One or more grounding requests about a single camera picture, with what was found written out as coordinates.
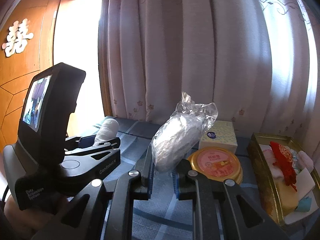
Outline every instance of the silver bolt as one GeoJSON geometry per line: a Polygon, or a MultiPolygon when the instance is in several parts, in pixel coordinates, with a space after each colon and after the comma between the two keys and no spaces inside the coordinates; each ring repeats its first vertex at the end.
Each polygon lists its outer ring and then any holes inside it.
{"type": "Polygon", "coordinates": [[[139,175],[139,171],[136,171],[136,170],[129,171],[129,176],[131,177],[136,177],[138,175],[139,175]]]}
{"type": "Polygon", "coordinates": [[[198,172],[194,171],[194,170],[191,170],[191,171],[188,171],[188,175],[191,176],[191,177],[195,177],[198,175],[198,172]]]}
{"type": "Polygon", "coordinates": [[[93,181],[91,181],[91,185],[93,187],[99,187],[102,184],[101,179],[94,179],[93,181]]]}
{"type": "Polygon", "coordinates": [[[236,184],[233,179],[227,179],[224,183],[229,187],[233,187],[236,184]]]}

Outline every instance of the yellow cloth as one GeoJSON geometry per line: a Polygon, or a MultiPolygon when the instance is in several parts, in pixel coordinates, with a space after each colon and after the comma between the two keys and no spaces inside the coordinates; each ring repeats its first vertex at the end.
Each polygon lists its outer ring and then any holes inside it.
{"type": "Polygon", "coordinates": [[[275,180],[275,183],[280,197],[283,216],[286,216],[298,206],[298,193],[291,186],[287,186],[282,179],[275,180]]]}

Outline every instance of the open box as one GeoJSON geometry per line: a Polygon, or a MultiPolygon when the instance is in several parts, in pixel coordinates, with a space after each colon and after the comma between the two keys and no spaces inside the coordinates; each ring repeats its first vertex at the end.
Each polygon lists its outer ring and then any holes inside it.
{"type": "MultiPolygon", "coordinates": [[[[270,141],[289,146],[296,152],[301,151],[302,148],[292,137],[264,133],[253,133],[247,147],[253,171],[257,179],[261,205],[276,223],[280,226],[284,226],[284,216],[276,184],[259,146],[259,144],[269,145],[270,141]]],[[[311,176],[316,184],[313,189],[313,194],[317,205],[320,207],[320,178],[316,169],[311,172],[311,176]]]]}

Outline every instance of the purple logo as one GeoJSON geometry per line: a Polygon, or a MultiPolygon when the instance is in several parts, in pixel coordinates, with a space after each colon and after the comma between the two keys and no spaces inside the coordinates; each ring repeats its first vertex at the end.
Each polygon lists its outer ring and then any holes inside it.
{"type": "Polygon", "coordinates": [[[215,139],[216,138],[216,134],[214,132],[208,132],[207,136],[211,139],[215,139]]]}

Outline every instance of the pink label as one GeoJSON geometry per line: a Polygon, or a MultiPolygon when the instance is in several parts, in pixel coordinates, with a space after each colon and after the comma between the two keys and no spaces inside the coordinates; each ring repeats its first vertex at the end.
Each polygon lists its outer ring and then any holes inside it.
{"type": "Polygon", "coordinates": [[[235,160],[221,150],[205,150],[198,155],[198,165],[206,174],[215,177],[226,177],[231,175],[235,168],[235,160]]]}

